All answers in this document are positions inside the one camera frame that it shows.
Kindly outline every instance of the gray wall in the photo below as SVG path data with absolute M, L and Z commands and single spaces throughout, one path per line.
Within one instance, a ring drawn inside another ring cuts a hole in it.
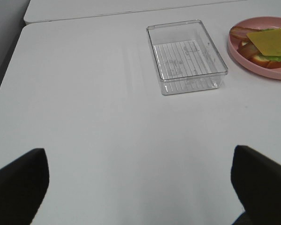
M 0 0 L 0 85 L 22 28 L 30 0 Z

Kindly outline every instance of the white table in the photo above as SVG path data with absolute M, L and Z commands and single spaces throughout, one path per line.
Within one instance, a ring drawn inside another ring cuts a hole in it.
M 31 0 L 24 21 L 38 23 L 240 0 Z
M 281 81 L 227 53 L 230 27 L 281 16 L 251 0 L 32 24 L 0 89 L 0 168 L 44 147 L 43 224 L 229 225 L 237 144 L 281 163 Z M 146 27 L 201 19 L 229 68 L 216 90 L 163 96 Z

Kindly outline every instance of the bread slice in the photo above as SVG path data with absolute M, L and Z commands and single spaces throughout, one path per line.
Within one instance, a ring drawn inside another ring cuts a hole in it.
M 246 44 L 247 44 L 247 42 L 241 41 L 238 45 L 238 48 L 241 48 L 242 46 L 244 46 Z M 254 63 L 258 66 L 268 68 L 268 69 L 281 68 L 281 61 L 279 62 L 279 61 L 267 60 L 261 54 L 254 55 L 253 57 L 249 58 L 249 61 L 251 61 L 252 63 Z

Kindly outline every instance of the cheese slice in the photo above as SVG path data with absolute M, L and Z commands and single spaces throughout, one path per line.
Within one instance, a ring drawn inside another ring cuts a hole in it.
M 281 56 L 281 29 L 252 32 L 248 38 L 265 56 Z

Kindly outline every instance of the clear plastic container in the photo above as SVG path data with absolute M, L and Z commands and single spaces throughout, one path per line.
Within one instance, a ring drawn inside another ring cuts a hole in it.
M 147 27 L 163 95 L 219 88 L 228 69 L 202 21 Z

